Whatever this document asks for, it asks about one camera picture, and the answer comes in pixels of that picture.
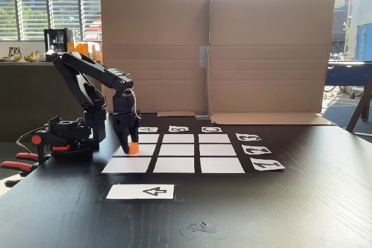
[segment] robotic arm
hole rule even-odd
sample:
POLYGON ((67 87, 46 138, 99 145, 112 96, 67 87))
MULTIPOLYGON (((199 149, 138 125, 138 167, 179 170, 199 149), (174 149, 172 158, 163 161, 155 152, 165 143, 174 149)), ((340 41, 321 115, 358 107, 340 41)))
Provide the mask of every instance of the robotic arm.
POLYGON ((38 148, 38 161, 45 161, 44 150, 51 147, 52 155, 65 156, 90 153, 99 148, 105 139, 106 99, 86 76, 104 86, 115 89, 113 96, 113 128, 126 154, 130 152, 128 136, 138 142, 138 116, 135 109, 133 81, 118 69, 109 69, 79 53, 64 53, 53 64, 66 80, 80 106, 84 109, 84 121, 63 121, 55 117, 47 129, 32 134, 31 141, 38 148))

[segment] cardboard box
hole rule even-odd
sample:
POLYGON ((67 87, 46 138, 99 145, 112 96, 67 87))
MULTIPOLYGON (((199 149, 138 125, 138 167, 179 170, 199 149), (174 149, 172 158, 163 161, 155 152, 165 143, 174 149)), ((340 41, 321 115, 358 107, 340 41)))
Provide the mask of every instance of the cardboard box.
POLYGON ((315 113, 321 110, 334 0, 101 5, 105 66, 131 74, 141 111, 208 110, 220 124, 325 124, 315 113), (207 68, 203 46, 210 46, 207 68))
POLYGON ((240 113, 241 124, 313 122, 321 111, 333 3, 213 0, 208 60, 212 121, 236 124, 234 113, 240 113))
MULTIPOLYGON (((129 72, 143 112, 206 112, 210 0, 101 0, 105 66, 129 72)), ((104 92, 110 100, 113 90, 104 92)))

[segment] cable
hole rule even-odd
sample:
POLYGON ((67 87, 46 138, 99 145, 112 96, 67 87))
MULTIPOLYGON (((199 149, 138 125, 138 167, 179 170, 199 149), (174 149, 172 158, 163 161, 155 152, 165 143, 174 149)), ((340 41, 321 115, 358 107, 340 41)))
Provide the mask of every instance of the cable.
POLYGON ((34 129, 34 130, 32 130, 32 131, 30 131, 30 132, 27 132, 26 134, 20 136, 19 138, 17 138, 17 140, 16 140, 16 144, 17 144, 19 147, 23 148, 27 153, 32 153, 32 152, 31 152, 27 147, 25 147, 23 144, 21 144, 20 141, 21 141, 22 139, 28 137, 28 136, 31 135, 32 133, 34 133, 34 132, 36 132, 36 131, 38 131, 38 130, 40 130, 40 129, 44 129, 44 128, 46 127, 46 125, 47 125, 47 124, 45 124, 43 127, 39 127, 39 128, 37 128, 37 129, 34 129))
POLYGON ((141 119, 140 116, 137 114, 137 98, 135 97, 134 91, 133 91, 132 88, 128 88, 125 91, 127 91, 127 90, 129 90, 132 93, 133 98, 134 98, 134 114, 135 114, 136 118, 141 119))

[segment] table surface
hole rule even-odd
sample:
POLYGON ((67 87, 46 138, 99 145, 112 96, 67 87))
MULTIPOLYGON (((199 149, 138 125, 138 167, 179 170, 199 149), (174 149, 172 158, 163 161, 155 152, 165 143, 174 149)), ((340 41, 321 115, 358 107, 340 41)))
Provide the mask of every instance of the table surface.
MULTIPOLYGON (((208 120, 146 115, 144 127, 208 120)), ((336 126, 221 125, 256 134, 286 166, 244 175, 100 174, 118 146, 106 139, 92 162, 51 158, 0 199, 0 246, 372 247, 372 145, 336 126), (116 183, 175 184, 179 203, 97 203, 116 183), (204 221, 226 235, 186 241, 179 229, 204 221)), ((242 150, 235 150, 241 158, 242 150)))

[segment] white card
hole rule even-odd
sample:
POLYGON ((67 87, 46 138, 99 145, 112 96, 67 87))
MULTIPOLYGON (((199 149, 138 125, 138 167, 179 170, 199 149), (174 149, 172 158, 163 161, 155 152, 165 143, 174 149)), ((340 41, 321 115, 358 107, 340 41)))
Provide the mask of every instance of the white card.
POLYGON ((259 171, 280 170, 282 168, 285 168, 282 164, 275 160, 251 158, 251 161, 254 168, 259 171))
POLYGON ((249 145, 242 145, 243 150, 245 154, 248 155, 260 155, 260 154, 269 154, 271 151, 269 151, 264 146, 249 146, 249 145))
POLYGON ((157 127, 138 127, 139 133, 152 133, 157 131, 158 131, 157 127))
POLYGON ((204 174, 243 174, 245 173, 239 159, 201 157, 200 164, 204 174))
POLYGON ((157 143, 158 139, 159 139, 159 134, 138 135, 138 143, 157 143))
POLYGON ((193 157, 158 157, 153 172, 195 172, 193 157))
POLYGON ((199 143, 230 143, 226 134, 199 134, 199 143))
POLYGON ((188 131, 188 127, 185 126, 169 126, 169 132, 185 132, 188 131))
POLYGON ((204 133, 222 132, 222 129, 220 127, 202 127, 202 132, 204 133))
POLYGON ((236 156, 232 145, 199 145, 200 156, 236 156))
POLYGON ((162 145, 159 156, 194 156, 194 145, 162 145))
POLYGON ((163 143, 193 143, 194 135, 192 134, 165 134, 163 143))
POLYGON ((239 141, 244 141, 244 142, 261 141, 261 138, 257 135, 238 134, 238 133, 236 133, 236 135, 239 141))
MULTIPOLYGON (((152 156, 153 152, 155 151, 156 145, 139 145, 139 152, 134 154, 133 156, 152 156)), ((128 154, 124 153, 122 147, 119 147, 118 150, 115 152, 114 156, 126 156, 128 154)))
POLYGON ((173 184, 116 184, 112 185, 107 199, 173 199, 173 184))
POLYGON ((146 172, 150 157, 114 157, 103 169, 103 174, 146 172))

